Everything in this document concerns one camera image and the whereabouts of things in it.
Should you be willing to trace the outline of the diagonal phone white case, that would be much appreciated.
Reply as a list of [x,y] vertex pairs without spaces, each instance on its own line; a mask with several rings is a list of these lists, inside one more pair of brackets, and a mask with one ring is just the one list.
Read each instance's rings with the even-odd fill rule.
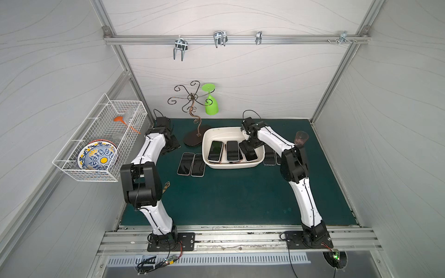
[[275,153],[275,157],[276,157],[276,164],[281,165],[281,157],[277,152]]

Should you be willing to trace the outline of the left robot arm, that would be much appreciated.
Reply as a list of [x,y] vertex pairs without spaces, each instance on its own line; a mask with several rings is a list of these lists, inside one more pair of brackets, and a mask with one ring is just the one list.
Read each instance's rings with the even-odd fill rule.
[[168,127],[154,127],[146,133],[136,158],[120,169],[124,200],[145,216],[152,228],[152,241],[156,243],[178,241],[174,221],[162,203],[165,185],[156,168],[159,157],[177,146]]

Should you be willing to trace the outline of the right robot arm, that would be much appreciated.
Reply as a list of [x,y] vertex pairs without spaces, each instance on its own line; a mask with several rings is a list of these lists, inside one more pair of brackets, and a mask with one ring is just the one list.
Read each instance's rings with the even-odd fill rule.
[[309,135],[304,131],[298,131],[294,141],[290,142],[265,122],[256,123],[251,118],[243,120],[242,129],[248,136],[245,140],[247,147],[257,148],[265,144],[281,158],[280,173],[290,184],[299,205],[302,241],[306,246],[314,248],[329,233],[318,212],[309,183],[308,159],[304,149]]

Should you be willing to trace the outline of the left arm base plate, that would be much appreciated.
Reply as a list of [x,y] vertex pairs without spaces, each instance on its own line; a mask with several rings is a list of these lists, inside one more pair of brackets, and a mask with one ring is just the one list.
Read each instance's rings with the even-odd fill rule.
[[177,233],[171,232],[167,235],[147,236],[148,252],[179,252],[179,251],[194,251],[195,249],[195,234],[192,232]]

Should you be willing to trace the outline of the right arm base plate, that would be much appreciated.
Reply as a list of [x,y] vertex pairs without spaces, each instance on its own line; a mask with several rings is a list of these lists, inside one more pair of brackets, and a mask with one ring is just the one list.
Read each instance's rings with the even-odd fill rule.
[[313,236],[305,231],[286,231],[283,234],[283,239],[290,250],[334,249],[329,233]]

